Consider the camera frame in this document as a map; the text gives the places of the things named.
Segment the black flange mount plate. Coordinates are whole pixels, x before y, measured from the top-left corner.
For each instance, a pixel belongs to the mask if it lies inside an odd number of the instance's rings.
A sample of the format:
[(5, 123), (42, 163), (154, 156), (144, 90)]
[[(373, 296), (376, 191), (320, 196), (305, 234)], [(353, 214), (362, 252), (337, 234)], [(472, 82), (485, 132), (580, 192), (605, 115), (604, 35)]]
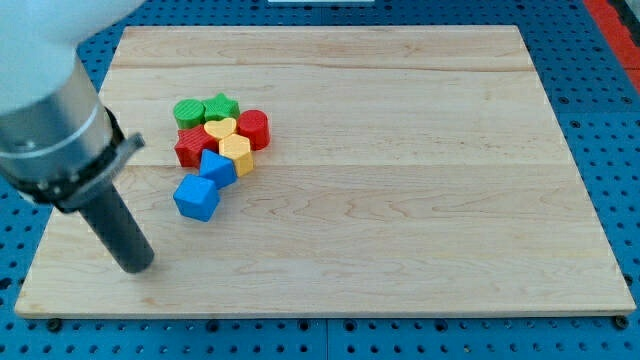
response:
[(37, 204), (52, 204), (63, 213), (85, 207), (112, 185), (133, 154), (145, 146), (140, 133), (126, 138), (111, 110), (105, 109), (113, 135), (109, 144), (89, 165), (62, 179), (44, 182), (18, 181), (21, 196)]

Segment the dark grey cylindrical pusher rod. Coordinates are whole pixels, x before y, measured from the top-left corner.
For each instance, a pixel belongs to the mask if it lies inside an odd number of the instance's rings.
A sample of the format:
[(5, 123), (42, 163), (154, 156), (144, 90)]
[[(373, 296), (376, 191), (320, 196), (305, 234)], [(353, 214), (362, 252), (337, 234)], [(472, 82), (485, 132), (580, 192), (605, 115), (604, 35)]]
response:
[(154, 260), (154, 251), (113, 184), (79, 209), (120, 268), (139, 273)]

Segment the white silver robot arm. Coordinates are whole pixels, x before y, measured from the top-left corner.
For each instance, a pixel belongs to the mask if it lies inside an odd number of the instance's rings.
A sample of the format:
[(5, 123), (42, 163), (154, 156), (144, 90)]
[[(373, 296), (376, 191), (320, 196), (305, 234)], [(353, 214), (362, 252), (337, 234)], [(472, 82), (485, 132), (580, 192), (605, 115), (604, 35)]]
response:
[(113, 180), (144, 140), (123, 134), (77, 47), (140, 5), (1, 3), (1, 175), (31, 202), (79, 212), (127, 273), (148, 268), (154, 251)]

